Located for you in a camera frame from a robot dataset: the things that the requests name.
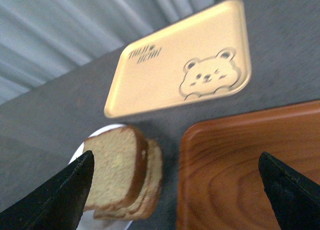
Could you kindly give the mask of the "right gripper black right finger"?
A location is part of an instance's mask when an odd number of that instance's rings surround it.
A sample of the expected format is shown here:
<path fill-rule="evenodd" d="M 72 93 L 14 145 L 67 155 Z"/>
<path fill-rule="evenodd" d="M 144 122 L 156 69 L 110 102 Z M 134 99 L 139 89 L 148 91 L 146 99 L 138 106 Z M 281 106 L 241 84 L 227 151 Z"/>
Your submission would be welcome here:
<path fill-rule="evenodd" d="M 258 169 L 264 191 L 282 230 L 320 228 L 320 186 L 268 152 Z"/>

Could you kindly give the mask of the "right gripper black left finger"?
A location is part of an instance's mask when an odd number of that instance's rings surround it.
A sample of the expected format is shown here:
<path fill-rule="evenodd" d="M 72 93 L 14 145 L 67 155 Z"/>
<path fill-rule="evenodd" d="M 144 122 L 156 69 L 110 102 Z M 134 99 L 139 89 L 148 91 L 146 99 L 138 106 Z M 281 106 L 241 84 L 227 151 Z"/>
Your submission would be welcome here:
<path fill-rule="evenodd" d="M 92 185 L 95 159 L 86 151 L 0 214 L 2 230 L 75 230 Z"/>

